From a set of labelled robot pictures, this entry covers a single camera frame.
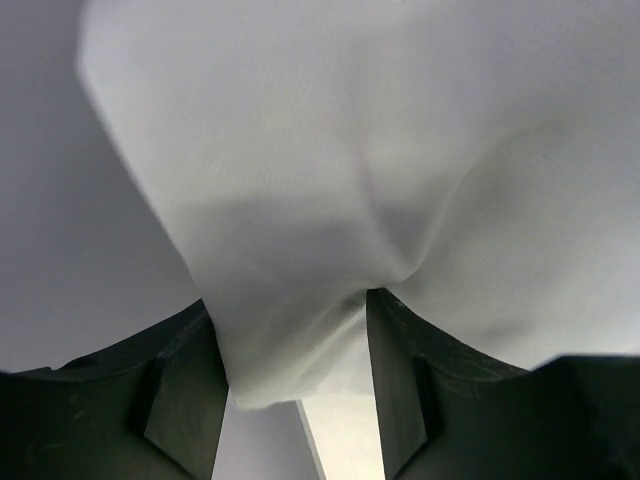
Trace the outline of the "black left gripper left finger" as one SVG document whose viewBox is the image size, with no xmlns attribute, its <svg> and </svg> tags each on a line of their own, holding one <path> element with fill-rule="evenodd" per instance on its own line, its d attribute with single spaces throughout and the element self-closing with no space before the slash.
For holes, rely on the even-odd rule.
<svg viewBox="0 0 640 480">
<path fill-rule="evenodd" d="M 1 375 L 4 479 L 209 479 L 228 384 L 202 301 L 110 347 Z"/>
</svg>

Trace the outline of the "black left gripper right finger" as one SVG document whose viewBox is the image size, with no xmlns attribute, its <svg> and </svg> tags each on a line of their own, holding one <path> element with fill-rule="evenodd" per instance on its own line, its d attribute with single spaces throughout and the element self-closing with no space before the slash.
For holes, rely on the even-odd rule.
<svg viewBox="0 0 640 480">
<path fill-rule="evenodd" d="M 389 479 L 635 479 L 639 360 L 562 356 L 527 371 L 485 355 L 385 290 L 366 296 Z"/>
</svg>

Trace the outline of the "white t shirt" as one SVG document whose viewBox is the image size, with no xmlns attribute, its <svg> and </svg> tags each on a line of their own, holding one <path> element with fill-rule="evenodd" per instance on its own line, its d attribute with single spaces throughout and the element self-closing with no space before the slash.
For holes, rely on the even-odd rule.
<svg viewBox="0 0 640 480">
<path fill-rule="evenodd" d="M 635 1 L 90 1 L 78 71 L 240 408 L 366 390 L 377 288 L 524 368 L 639 349 Z"/>
</svg>

